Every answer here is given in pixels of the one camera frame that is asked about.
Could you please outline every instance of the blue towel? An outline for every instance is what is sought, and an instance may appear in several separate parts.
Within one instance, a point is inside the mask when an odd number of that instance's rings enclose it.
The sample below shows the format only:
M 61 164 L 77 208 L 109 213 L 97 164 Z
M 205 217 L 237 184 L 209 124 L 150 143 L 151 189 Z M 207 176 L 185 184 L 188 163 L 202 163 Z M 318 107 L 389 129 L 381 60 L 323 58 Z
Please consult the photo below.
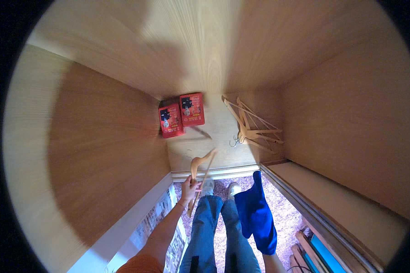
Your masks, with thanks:
M 254 172 L 254 185 L 234 196 L 240 217 L 241 232 L 245 238 L 254 235 L 255 244 L 261 253 L 272 255 L 276 251 L 276 229 L 272 212 L 264 198 L 261 172 Z

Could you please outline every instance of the carpet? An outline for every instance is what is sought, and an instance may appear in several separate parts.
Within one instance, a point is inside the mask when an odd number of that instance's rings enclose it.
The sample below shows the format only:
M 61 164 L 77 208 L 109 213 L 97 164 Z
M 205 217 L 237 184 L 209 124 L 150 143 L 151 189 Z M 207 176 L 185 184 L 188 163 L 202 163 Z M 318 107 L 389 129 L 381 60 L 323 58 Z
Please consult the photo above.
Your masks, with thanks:
M 291 246 L 298 243 L 295 237 L 295 233 L 304 227 L 302 222 L 302 215 L 295 209 L 295 207 L 275 188 L 264 176 L 261 176 L 263 180 L 263 189 L 266 197 L 266 201 L 272 211 L 273 221 L 278 233 L 278 244 L 276 253 L 279 259 L 284 265 L 285 269 L 290 267 L 290 255 L 292 254 Z M 242 191 L 245 191 L 252 187 L 254 180 L 250 177 L 239 177 L 231 179 L 214 180 L 214 195 L 220 196 L 223 201 L 228 198 L 227 188 L 232 182 L 237 182 L 241 185 Z M 179 199 L 181 195 L 181 183 L 174 183 L 176 196 Z M 196 206 L 193 208 L 193 214 L 190 217 L 187 216 L 187 210 L 182 214 L 182 221 L 185 226 L 188 241 L 191 239 L 191 223 L 193 220 Z M 257 250 L 255 246 L 254 237 L 251 236 L 248 239 L 262 272 L 264 270 L 264 262 L 261 252 Z M 223 223 L 222 215 L 219 216 L 217 229 L 214 235 L 214 256 L 215 265 L 218 273 L 223 273 L 225 270 L 225 251 L 226 251 L 226 229 Z

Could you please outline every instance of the wrist bracelet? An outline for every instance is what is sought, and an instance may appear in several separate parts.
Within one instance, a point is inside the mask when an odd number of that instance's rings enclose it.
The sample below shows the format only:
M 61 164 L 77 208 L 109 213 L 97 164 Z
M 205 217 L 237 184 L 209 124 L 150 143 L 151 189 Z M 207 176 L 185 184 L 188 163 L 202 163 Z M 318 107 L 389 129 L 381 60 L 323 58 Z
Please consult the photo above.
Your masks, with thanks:
M 177 202 L 175 205 L 180 205 L 183 209 L 185 209 L 185 207 L 181 205 L 179 202 Z

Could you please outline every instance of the red box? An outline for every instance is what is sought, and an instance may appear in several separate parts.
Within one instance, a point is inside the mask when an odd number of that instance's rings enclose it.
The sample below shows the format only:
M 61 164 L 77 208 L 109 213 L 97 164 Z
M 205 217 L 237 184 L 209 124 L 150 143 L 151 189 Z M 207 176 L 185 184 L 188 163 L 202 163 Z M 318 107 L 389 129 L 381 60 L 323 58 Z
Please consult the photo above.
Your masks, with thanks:
M 202 93 L 179 96 L 179 105 L 183 126 L 187 127 L 205 124 Z
M 161 120 L 161 130 L 165 139 L 184 134 L 178 104 L 161 107 L 158 111 Z

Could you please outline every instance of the cable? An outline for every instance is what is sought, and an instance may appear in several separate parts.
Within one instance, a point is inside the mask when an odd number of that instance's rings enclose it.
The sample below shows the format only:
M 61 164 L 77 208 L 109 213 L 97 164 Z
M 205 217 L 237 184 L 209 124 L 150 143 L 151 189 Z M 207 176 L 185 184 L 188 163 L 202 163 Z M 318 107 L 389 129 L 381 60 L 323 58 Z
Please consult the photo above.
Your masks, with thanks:
M 300 266 L 300 265 L 292 266 L 292 267 L 290 267 L 289 269 L 287 269 L 286 271 L 289 271 L 289 270 L 292 269 L 293 267 L 299 267 L 302 272 L 304 272 L 304 271 L 302 270 L 302 268 L 305 268 L 306 270 L 308 270 L 308 271 L 310 271 L 311 273 L 313 273 L 313 271 L 311 271 L 309 268 L 306 268 L 305 266 Z

